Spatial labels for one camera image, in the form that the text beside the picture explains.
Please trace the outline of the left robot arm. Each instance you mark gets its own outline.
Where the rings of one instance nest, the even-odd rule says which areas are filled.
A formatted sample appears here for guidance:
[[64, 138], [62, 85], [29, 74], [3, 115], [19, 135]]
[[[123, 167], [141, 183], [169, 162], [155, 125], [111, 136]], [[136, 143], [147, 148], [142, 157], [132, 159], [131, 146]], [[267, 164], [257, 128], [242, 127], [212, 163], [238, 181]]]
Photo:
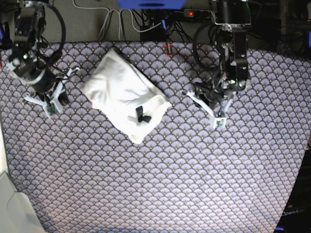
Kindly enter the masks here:
[[251, 15], [245, 0], [212, 0], [209, 5], [211, 21], [216, 27], [210, 42], [219, 53], [219, 63], [212, 67], [199, 59], [197, 39], [209, 26], [209, 23], [203, 23], [194, 34], [193, 56], [211, 77], [206, 83], [195, 83], [194, 90], [188, 91], [187, 96], [209, 114], [211, 123], [223, 126], [234, 96], [250, 83], [245, 27], [251, 25]]

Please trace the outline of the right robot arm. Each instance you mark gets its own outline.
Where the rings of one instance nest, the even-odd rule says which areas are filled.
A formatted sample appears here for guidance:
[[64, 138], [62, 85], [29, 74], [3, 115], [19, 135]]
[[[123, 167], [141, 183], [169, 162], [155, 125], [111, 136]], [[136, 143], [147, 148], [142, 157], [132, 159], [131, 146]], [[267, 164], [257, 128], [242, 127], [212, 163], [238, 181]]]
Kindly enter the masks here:
[[[47, 117], [52, 117], [63, 112], [69, 103], [65, 83], [73, 69], [70, 68], [67, 72], [60, 71], [59, 74], [54, 74], [51, 70], [62, 56], [66, 26], [53, 1], [24, 0], [22, 3], [23, 8], [17, 16], [15, 38], [7, 68], [14, 79], [34, 89], [34, 95], [25, 96], [24, 99], [41, 106]], [[54, 12], [61, 27], [61, 42], [50, 56], [45, 56], [40, 51], [47, 47], [42, 37], [46, 27], [46, 8]]]

